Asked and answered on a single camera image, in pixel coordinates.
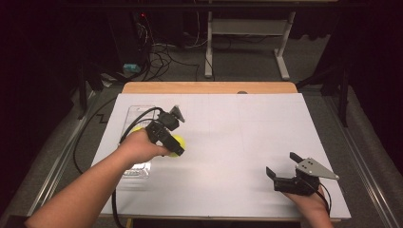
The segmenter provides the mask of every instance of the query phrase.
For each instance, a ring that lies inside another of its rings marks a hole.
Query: white stand
[[[208,12],[207,50],[205,54],[204,76],[213,76],[213,49],[211,48],[213,34],[251,34],[251,35],[281,35],[281,45],[274,50],[278,62],[281,78],[290,80],[287,67],[282,54],[290,35],[291,27],[296,13],[290,12],[288,20],[239,20],[239,19],[215,19],[213,13]]]

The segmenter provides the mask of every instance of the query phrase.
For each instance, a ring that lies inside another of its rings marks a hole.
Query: human arm
[[[26,226],[91,227],[126,169],[169,153],[166,148],[151,143],[144,129],[129,134],[113,153],[35,212]]]
[[[319,187],[318,191],[323,195],[321,187]],[[325,202],[317,194],[314,193],[311,196],[299,196],[290,193],[283,194],[296,204],[297,209],[308,220],[312,228],[333,227],[326,211]]]

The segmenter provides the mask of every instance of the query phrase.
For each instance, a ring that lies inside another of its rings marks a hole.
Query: wooden table
[[[155,82],[127,83],[122,93],[297,93],[288,82]]]

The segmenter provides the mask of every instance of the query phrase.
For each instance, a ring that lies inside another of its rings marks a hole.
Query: white board
[[[178,105],[185,123],[173,134],[186,142],[181,157],[151,161],[148,179],[121,179],[117,208],[121,215],[297,219],[296,206],[266,176],[292,178],[295,152],[331,165],[301,94],[120,94],[93,164],[116,149],[133,105],[165,111]],[[322,179],[332,200],[332,219],[350,213],[336,180]],[[110,200],[102,214],[111,214]]]

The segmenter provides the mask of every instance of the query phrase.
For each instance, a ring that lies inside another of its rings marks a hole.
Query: yellow object
[[[140,129],[142,129],[142,127],[140,127],[140,126],[135,126],[134,128],[131,128],[129,134],[132,133],[132,132],[135,132],[135,131],[137,131],[137,130],[140,130]]]
[[[179,143],[179,145],[181,146],[181,148],[184,149],[184,147],[185,147],[184,139],[183,139],[181,136],[179,136],[179,135],[172,135],[172,137],[173,137],[175,140],[177,140],[178,143]],[[179,156],[178,156],[176,153],[171,153],[171,154],[169,155],[169,157],[171,157],[171,158],[176,158],[176,157],[179,157]]]

